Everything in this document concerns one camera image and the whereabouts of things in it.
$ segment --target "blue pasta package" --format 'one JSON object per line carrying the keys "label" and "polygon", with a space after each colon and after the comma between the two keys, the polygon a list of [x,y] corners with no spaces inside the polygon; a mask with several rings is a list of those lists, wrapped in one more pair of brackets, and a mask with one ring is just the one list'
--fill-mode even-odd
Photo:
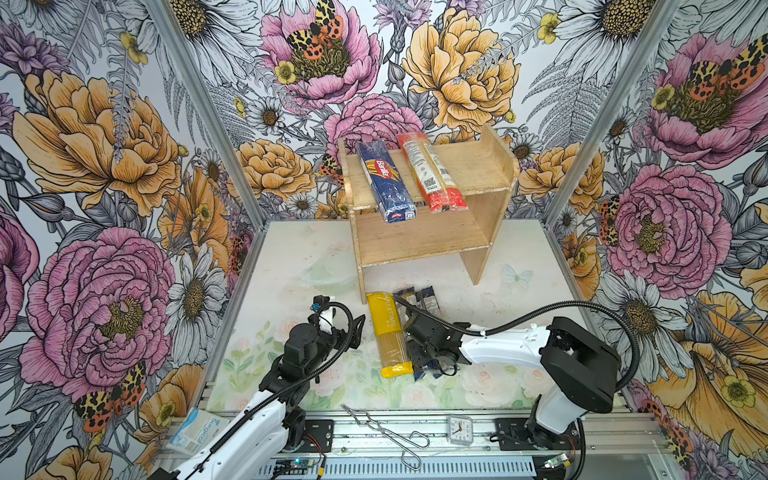
{"label": "blue pasta package", "polygon": [[384,142],[359,142],[357,153],[360,155],[362,170],[366,172],[368,184],[379,204],[379,212],[384,222],[394,223],[416,218],[416,205],[411,200],[411,194],[402,182],[400,172],[397,171]]}

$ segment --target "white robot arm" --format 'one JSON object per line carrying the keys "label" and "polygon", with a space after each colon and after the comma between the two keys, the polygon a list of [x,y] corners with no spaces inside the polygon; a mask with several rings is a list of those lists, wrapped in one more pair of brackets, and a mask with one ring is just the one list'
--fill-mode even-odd
{"label": "white robot arm", "polygon": [[[268,463],[276,453],[299,445],[305,412],[297,405],[309,388],[307,375],[309,379],[319,375],[322,367],[316,367],[331,348],[338,351],[327,365],[347,348],[356,348],[365,319],[361,316],[352,320],[345,306],[329,303],[327,297],[316,297],[315,302],[313,309],[319,313],[310,316],[309,323],[291,330],[284,356],[276,359],[261,382],[260,391],[245,410],[211,445],[174,472],[158,470],[150,480],[242,480]],[[556,308],[592,305],[574,301],[562,302]],[[320,329],[321,315],[327,306],[340,306],[347,313],[348,334],[336,329],[331,332]],[[493,331],[468,323],[449,324],[425,310],[408,307],[412,315],[403,329],[420,345],[420,357],[425,362],[446,362],[454,366],[500,362],[542,368],[549,373],[555,386],[537,399],[525,430],[520,432],[528,442],[545,449],[552,448],[554,438],[586,412],[610,412],[614,392],[637,370],[635,359],[639,360],[639,355],[635,355],[636,342],[632,339],[633,361],[629,371],[617,382],[620,360],[615,350],[565,317],[555,317],[550,326],[533,325],[506,331],[500,327]],[[414,361],[417,363],[414,367],[418,368],[419,361]],[[299,381],[302,385],[295,387]]]}

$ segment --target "red pasta package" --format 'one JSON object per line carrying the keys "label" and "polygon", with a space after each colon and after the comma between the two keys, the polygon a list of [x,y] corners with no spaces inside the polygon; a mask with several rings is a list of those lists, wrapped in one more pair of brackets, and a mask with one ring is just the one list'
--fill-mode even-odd
{"label": "red pasta package", "polygon": [[[451,174],[448,173],[448,169],[445,168],[440,156],[437,155],[434,145],[425,134],[422,132],[400,134],[397,136],[397,141],[411,161],[412,171],[419,180],[419,189],[424,198],[427,199],[429,209],[432,212],[467,210],[467,203],[464,201],[462,193],[458,191]],[[437,181],[439,187],[433,187],[434,193],[430,197],[427,187],[432,186],[433,179]]]}

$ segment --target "wooden shelf board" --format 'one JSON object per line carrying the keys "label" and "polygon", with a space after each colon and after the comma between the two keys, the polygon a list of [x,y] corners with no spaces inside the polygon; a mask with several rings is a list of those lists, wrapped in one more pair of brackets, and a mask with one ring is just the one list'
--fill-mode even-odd
{"label": "wooden shelf board", "polygon": [[384,223],[381,215],[356,215],[360,266],[414,260],[489,247],[469,210],[433,214],[427,207],[416,218]]}
{"label": "wooden shelf board", "polygon": [[[491,157],[489,149],[481,141],[435,145],[435,149],[465,197],[509,188],[509,181],[498,167],[496,160]],[[389,155],[392,156],[413,201],[423,202],[424,197],[411,174],[409,161],[402,150],[390,150]],[[344,182],[352,184],[352,190],[355,192],[354,204],[351,208],[353,210],[375,208],[376,200],[362,171],[360,156],[347,154],[346,163]]]}

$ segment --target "clock face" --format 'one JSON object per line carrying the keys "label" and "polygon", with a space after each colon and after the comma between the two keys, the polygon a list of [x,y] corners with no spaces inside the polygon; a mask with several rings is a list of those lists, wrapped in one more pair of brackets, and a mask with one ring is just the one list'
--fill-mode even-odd
{"label": "clock face", "polygon": [[448,441],[459,445],[472,443],[472,419],[463,416],[448,417]]}

